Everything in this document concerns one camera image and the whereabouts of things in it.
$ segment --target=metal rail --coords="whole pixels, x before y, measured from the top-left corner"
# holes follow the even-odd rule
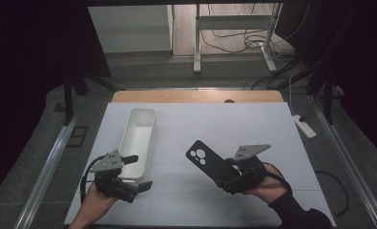
[[[367,209],[367,212],[369,213],[373,223],[377,228],[377,198],[373,194],[372,190],[369,188],[367,182],[361,175],[361,172],[358,170],[357,165],[348,153],[348,150],[344,145],[343,141],[341,140],[340,136],[338,135],[336,129],[334,128],[334,126],[330,125],[328,121],[325,119],[325,116],[322,112],[322,104],[319,102],[318,99],[316,99],[315,102],[317,104],[316,113],[324,126],[327,136],[329,137],[332,145],[336,149],[339,159],[341,160],[344,168],[346,169],[349,178],[351,179],[357,193],[359,194],[363,204]]]
[[[63,126],[60,134],[55,141],[53,148],[48,156],[48,159],[43,166],[43,169],[33,186],[30,196],[19,215],[18,221],[15,223],[14,228],[30,228],[32,221],[36,215],[42,198],[45,196],[46,190],[48,189],[49,183],[51,182],[54,171],[60,160],[60,157],[66,147],[66,143],[72,133],[73,127],[76,120],[79,117],[81,107],[84,103],[84,97],[78,97],[74,102],[74,112],[73,118],[71,119],[69,125]]]

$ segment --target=white plastic container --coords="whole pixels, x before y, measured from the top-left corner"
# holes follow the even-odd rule
[[[153,109],[132,109],[119,146],[121,156],[137,155],[136,163],[124,165],[121,177],[125,182],[145,182],[150,175],[155,141],[156,112]]]

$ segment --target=white power strip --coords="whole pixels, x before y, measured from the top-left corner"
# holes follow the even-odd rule
[[[298,126],[298,128],[304,133],[304,135],[307,138],[313,138],[316,136],[316,133],[307,125],[306,122],[299,121],[299,118],[301,118],[298,114],[293,115],[293,120],[295,121],[295,124]]]

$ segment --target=human hand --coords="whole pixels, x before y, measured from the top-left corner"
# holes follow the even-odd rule
[[[106,197],[96,189],[95,183],[92,183],[69,229],[89,228],[105,216],[116,201],[117,198]]]
[[[281,176],[280,172],[272,165],[264,164],[264,167],[268,172]],[[242,194],[254,195],[266,203],[271,203],[286,193],[286,191],[287,189],[282,183],[277,181],[275,178],[265,176],[264,180],[257,187],[248,189],[242,192]]]

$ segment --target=white table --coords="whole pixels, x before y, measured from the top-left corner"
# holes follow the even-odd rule
[[[88,164],[118,148],[133,108],[151,108],[157,113],[150,171],[153,186],[133,203],[118,201],[96,224],[280,225],[276,213],[261,200],[225,193],[186,158],[196,140],[222,158],[232,157],[240,145],[270,144],[259,159],[281,170],[304,209],[318,209],[335,224],[286,103],[110,103]],[[79,206],[77,191],[65,224],[73,220]]]

